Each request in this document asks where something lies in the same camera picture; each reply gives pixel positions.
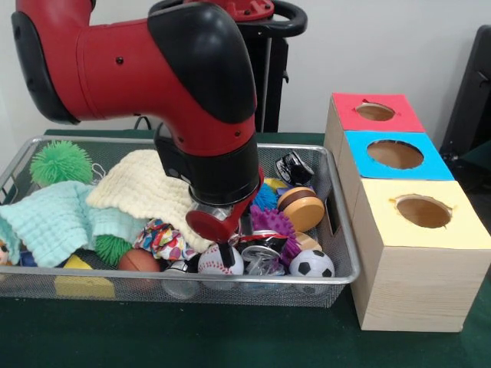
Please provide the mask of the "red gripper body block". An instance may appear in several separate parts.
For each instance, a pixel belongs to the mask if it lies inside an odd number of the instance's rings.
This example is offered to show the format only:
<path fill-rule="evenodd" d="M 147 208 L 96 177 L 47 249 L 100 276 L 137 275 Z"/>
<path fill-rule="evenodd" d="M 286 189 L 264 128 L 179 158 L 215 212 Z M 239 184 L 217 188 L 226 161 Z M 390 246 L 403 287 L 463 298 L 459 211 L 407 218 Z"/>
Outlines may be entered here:
<path fill-rule="evenodd" d="M 242 201 L 225 207 L 206 205 L 193 199 L 186 214 L 187 224 L 202 238 L 211 242 L 227 243 L 239 228 L 241 217 L 249 211 L 263 181 L 264 172 L 263 169 L 259 169 L 259 184 L 252 193 Z"/>

